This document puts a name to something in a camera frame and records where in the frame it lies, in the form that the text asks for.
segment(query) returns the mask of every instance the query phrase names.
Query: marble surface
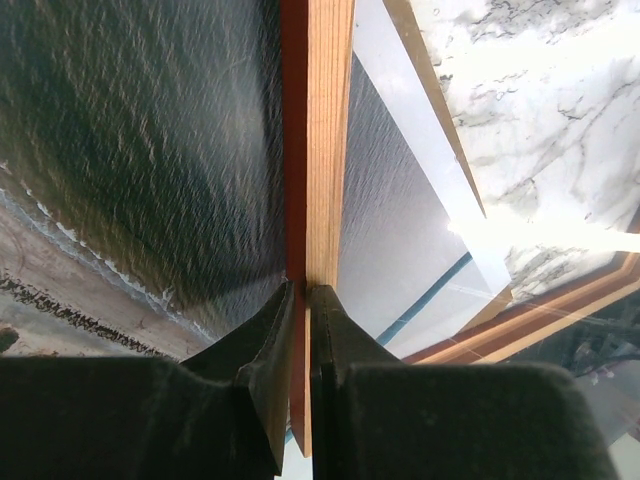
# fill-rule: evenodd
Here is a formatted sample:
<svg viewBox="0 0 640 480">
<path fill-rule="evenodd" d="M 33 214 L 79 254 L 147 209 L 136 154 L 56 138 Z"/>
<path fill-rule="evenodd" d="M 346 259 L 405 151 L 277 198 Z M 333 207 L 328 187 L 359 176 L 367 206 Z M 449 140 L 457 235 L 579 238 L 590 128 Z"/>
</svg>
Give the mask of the marble surface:
<svg viewBox="0 0 640 480">
<path fill-rule="evenodd" d="M 411 1 L 488 217 L 625 230 L 640 202 L 640 2 Z M 514 297 L 612 255 L 511 245 Z"/>
</svg>

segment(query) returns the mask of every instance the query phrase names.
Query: shoreline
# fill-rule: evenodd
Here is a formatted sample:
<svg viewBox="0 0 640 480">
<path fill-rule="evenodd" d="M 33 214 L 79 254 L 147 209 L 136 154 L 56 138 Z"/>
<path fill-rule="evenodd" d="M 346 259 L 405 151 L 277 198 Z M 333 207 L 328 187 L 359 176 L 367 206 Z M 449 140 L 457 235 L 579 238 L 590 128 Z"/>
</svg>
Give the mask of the shoreline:
<svg viewBox="0 0 640 480">
<path fill-rule="evenodd" d="M 186 326 L 131 298 L 31 230 L 0 206 L 0 291 L 132 354 L 182 360 L 208 342 Z M 0 312 L 0 323 L 6 309 Z"/>
</svg>

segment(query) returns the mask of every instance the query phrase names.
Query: blue line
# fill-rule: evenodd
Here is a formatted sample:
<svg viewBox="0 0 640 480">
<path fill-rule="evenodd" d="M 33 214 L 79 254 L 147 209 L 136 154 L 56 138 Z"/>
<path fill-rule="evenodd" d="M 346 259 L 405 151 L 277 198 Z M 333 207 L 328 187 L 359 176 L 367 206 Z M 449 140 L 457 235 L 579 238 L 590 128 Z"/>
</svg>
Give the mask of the blue line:
<svg viewBox="0 0 640 480">
<path fill-rule="evenodd" d="M 402 328 L 409 323 L 409 321 L 415 317 L 420 311 L 426 307 L 427 303 L 436 296 L 436 294 L 442 290 L 442 288 L 451 280 L 460 270 L 471 262 L 472 257 L 469 252 L 465 253 L 460 260 L 453 264 L 453 266 L 442 275 L 436 283 L 434 283 L 429 290 L 422 295 L 416 303 L 411 305 L 409 309 L 400 315 L 395 322 L 393 322 L 384 332 L 380 334 L 376 341 L 380 345 L 386 345 L 389 341 L 395 337 Z"/>
</svg>

